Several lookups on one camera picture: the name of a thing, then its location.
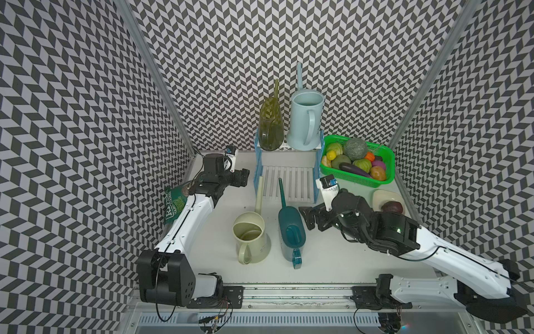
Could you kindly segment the dark teal watering can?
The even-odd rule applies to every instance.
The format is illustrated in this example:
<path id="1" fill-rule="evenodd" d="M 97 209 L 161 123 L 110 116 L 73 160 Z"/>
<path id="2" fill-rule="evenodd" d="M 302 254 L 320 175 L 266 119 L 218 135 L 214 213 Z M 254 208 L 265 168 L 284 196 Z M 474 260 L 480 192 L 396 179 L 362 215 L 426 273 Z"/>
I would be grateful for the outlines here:
<path id="1" fill-rule="evenodd" d="M 300 212 L 286 204 L 282 178 L 278 178 L 282 207 L 278 213 L 282 255 L 294 269 L 303 265 L 303 247 L 306 242 L 304 224 Z"/>

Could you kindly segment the blue white slatted shelf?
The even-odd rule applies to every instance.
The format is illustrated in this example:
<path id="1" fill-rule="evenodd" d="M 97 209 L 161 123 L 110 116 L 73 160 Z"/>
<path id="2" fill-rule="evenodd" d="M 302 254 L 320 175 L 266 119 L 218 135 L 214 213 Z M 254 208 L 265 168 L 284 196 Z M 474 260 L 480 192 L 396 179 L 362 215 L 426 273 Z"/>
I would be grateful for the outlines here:
<path id="1" fill-rule="evenodd" d="M 316 203 L 319 190 L 316 181 L 321 174 L 324 133 L 320 131 L 320 143 L 310 151 L 298 151 L 283 143 L 275 151 L 265 151 L 259 145 L 259 135 L 254 135 L 256 167 L 254 171 L 254 190 L 259 181 L 264 181 L 262 196 L 269 200 L 280 199 L 279 180 L 285 189 L 289 202 Z"/>

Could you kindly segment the olive transparent watering can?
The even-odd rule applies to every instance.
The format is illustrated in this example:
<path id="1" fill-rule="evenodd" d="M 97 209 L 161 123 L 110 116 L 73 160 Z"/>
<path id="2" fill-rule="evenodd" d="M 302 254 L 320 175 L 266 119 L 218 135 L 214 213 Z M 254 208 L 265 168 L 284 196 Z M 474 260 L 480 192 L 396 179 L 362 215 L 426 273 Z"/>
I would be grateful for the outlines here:
<path id="1" fill-rule="evenodd" d="M 267 97 L 259 113 L 259 145 L 263 150 L 277 150 L 284 142 L 284 122 L 280 110 L 279 80 L 274 81 L 274 93 Z"/>

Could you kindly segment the light blue watering can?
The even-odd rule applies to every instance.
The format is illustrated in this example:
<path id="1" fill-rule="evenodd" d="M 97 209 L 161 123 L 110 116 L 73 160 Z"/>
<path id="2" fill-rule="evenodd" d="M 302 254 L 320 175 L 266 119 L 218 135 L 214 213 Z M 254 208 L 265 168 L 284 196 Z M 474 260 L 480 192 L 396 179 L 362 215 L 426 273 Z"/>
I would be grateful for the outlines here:
<path id="1" fill-rule="evenodd" d="M 297 65 L 297 91 L 291 96 L 290 126 L 286 136 L 288 145 L 300 151 L 315 149 L 320 143 L 321 116 L 325 97 L 303 86 L 303 65 Z"/>

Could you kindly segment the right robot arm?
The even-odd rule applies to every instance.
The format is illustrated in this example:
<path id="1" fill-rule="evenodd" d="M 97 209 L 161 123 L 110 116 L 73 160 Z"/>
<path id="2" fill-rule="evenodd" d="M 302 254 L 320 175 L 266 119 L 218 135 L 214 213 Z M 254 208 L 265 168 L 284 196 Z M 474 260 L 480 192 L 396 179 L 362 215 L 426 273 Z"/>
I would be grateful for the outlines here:
<path id="1" fill-rule="evenodd" d="M 417 303 L 463 307 L 470 315 L 506 324 L 528 313 L 526 296 L 514 288 L 520 277 L 510 260 L 486 260 L 433 234 L 397 212 L 375 211 L 346 189 L 326 191 L 325 203 L 300 207 L 312 228 L 337 228 L 351 243 L 407 262 L 441 271 L 439 278 L 405 278 L 381 274 L 375 288 L 353 294 L 357 307 L 369 310 L 411 308 Z"/>

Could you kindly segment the cream oval dish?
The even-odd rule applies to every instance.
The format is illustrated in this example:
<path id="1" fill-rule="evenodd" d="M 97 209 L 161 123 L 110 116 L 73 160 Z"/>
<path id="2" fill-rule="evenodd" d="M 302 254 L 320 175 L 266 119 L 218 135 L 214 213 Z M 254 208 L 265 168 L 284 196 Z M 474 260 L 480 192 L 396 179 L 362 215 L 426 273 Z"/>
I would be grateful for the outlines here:
<path id="1" fill-rule="evenodd" d="M 390 201 L 399 202 L 403 207 L 403 215 L 410 218 L 410 213 L 407 210 L 407 205 L 403 197 L 395 192 L 377 189 L 373 192 L 371 207 L 374 211 L 381 211 L 382 206 Z"/>

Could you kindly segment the dark purple fruit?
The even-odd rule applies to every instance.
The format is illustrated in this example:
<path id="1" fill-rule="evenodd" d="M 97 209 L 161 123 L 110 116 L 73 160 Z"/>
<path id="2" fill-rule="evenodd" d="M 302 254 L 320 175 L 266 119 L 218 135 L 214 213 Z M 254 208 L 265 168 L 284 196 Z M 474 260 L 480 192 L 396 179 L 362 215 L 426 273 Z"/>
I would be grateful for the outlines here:
<path id="1" fill-rule="evenodd" d="M 404 207 L 400 202 L 391 200 L 382 205 L 381 211 L 388 212 L 388 213 L 403 214 Z"/>

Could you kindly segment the green chips bag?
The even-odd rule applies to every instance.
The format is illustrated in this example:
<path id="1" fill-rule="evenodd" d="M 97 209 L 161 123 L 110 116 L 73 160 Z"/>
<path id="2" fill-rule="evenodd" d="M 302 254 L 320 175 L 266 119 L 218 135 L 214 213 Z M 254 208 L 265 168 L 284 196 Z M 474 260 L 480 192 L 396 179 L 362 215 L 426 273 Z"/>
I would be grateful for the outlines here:
<path id="1" fill-rule="evenodd" d="M 184 185 L 175 188 L 167 187 L 164 190 L 165 224 L 173 224 L 184 209 L 187 196 L 184 195 Z"/>

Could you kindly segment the green plastic basket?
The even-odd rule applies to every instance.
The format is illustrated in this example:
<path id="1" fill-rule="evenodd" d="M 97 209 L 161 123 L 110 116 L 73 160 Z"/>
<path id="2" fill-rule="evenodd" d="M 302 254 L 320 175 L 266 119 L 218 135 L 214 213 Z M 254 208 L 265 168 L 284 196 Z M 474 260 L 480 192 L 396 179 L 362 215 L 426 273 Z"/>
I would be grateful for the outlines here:
<path id="1" fill-rule="evenodd" d="M 319 168 L 325 176 L 377 188 L 394 181 L 395 154 L 387 146 L 360 138 L 329 135 L 324 138 Z"/>

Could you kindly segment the brown toy potato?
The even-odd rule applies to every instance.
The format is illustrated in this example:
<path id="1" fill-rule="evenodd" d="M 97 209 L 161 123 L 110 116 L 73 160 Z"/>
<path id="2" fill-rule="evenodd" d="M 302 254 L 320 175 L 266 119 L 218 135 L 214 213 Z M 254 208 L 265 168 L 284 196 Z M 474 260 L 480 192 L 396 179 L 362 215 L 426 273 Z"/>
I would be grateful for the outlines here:
<path id="1" fill-rule="evenodd" d="M 385 181 L 387 179 L 385 169 L 380 166 L 373 166 L 370 169 L 370 176 L 377 181 Z"/>

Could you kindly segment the purple toy eggplant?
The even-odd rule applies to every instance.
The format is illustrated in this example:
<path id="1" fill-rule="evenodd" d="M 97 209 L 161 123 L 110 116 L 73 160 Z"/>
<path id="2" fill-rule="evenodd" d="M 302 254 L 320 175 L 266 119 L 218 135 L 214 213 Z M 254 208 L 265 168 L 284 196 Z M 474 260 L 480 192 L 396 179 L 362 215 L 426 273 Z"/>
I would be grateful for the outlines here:
<path id="1" fill-rule="evenodd" d="M 357 167 L 357 166 L 355 166 L 353 164 L 346 163 L 346 162 L 342 162 L 341 164 L 339 164 L 339 170 L 347 172 L 347 173 L 351 173 L 351 174 L 354 174 L 354 175 L 359 175 L 359 176 L 362 176 L 362 177 L 371 178 L 371 176 L 367 172 L 362 170 L 361 168 L 359 168 L 359 167 Z"/>

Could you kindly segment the netted green melon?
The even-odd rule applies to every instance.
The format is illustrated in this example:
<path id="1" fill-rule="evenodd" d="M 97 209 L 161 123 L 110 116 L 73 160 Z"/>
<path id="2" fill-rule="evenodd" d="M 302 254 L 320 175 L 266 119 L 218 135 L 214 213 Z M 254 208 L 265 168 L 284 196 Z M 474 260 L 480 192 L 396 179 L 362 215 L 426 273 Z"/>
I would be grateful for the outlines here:
<path id="1" fill-rule="evenodd" d="M 351 160 L 364 159 L 368 153 L 366 141 L 360 138 L 351 138 L 347 140 L 343 147 L 343 153 Z"/>

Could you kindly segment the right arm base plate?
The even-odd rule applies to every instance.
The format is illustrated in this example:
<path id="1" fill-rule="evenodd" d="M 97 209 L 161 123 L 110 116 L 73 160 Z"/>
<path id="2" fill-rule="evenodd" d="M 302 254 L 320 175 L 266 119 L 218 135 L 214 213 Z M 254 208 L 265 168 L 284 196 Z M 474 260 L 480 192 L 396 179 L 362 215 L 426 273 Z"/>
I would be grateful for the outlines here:
<path id="1" fill-rule="evenodd" d="M 412 303 L 401 303 L 386 294 L 379 294 L 376 287 L 353 286 L 351 288 L 353 296 L 350 298 L 358 309 L 367 310 L 405 310 L 412 309 Z"/>

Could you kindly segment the aluminium front rail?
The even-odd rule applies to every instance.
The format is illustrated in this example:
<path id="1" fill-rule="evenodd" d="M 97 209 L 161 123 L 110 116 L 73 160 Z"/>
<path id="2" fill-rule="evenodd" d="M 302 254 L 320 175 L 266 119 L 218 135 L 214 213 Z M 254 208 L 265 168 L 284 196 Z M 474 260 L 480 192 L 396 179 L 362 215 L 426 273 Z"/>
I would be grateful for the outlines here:
<path id="1" fill-rule="evenodd" d="M 235 311 L 265 312 L 336 312 L 354 310 L 353 287 L 369 289 L 375 284 L 245 284 L 230 283 L 230 286 L 243 286 L 244 290 Z M 123 313 L 156 312 L 152 303 L 142 302 L 138 289 Z M 463 313 L 464 308 L 442 302 L 413 301 L 412 308 L 403 310 L 413 313 Z"/>

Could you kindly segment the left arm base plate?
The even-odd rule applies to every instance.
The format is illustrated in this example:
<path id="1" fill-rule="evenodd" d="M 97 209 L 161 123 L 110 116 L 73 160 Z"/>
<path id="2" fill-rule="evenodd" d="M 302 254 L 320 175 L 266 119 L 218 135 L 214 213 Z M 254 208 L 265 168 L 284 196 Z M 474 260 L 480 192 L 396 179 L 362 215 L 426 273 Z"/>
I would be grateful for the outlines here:
<path id="1" fill-rule="evenodd" d="M 219 288 L 214 296 L 199 297 L 193 299 L 187 308 L 190 309 L 216 309 L 226 308 L 238 310 L 243 305 L 244 286 L 240 285 L 224 285 Z"/>

